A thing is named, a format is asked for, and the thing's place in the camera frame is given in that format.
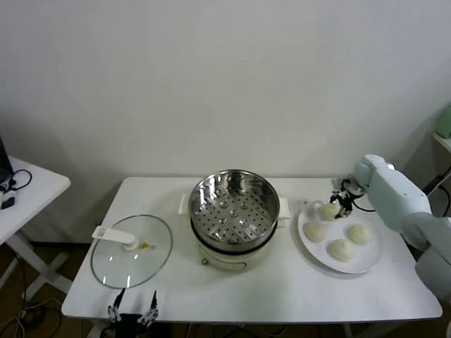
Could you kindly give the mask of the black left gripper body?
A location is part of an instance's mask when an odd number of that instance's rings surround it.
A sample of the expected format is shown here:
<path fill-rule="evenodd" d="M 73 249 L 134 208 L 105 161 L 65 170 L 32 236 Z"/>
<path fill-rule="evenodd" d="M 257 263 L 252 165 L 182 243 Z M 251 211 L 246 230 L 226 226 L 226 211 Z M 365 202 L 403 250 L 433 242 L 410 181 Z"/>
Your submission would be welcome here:
<path fill-rule="evenodd" d="M 139 314 L 120 314 L 118 331 L 145 331 L 145 318 Z"/>

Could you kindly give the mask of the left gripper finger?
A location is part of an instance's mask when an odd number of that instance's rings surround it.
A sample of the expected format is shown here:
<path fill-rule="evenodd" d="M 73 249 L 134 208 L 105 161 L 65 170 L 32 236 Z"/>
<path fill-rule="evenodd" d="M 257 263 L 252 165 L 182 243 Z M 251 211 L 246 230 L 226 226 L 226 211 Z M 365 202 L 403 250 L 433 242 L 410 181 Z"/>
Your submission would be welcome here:
<path fill-rule="evenodd" d="M 137 322 L 142 326 L 150 326 L 157 319 L 158 315 L 159 311 L 157 308 L 157 297 L 156 292 L 154 292 L 149 310 L 142 315 Z"/>
<path fill-rule="evenodd" d="M 121 301 L 123 299 L 123 295 L 125 293 L 125 288 L 121 290 L 119 295 L 115 298 L 112 305 L 109 305 L 107 308 L 108 315 L 109 315 L 109 322 L 110 323 L 116 323 L 121 321 L 121 315 L 119 313 L 119 306 L 121 304 Z"/>

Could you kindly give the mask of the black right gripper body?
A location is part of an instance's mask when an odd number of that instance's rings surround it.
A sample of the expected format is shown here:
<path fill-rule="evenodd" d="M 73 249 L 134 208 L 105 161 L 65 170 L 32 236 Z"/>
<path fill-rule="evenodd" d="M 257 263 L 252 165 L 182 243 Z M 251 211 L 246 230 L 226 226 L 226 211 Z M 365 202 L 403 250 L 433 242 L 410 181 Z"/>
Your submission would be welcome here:
<path fill-rule="evenodd" d="M 335 192 L 340 193 L 340 201 L 351 201 L 352 205 L 353 205 L 353 201 L 357 198 L 356 195 L 348 192 L 347 190 L 335 190 Z"/>

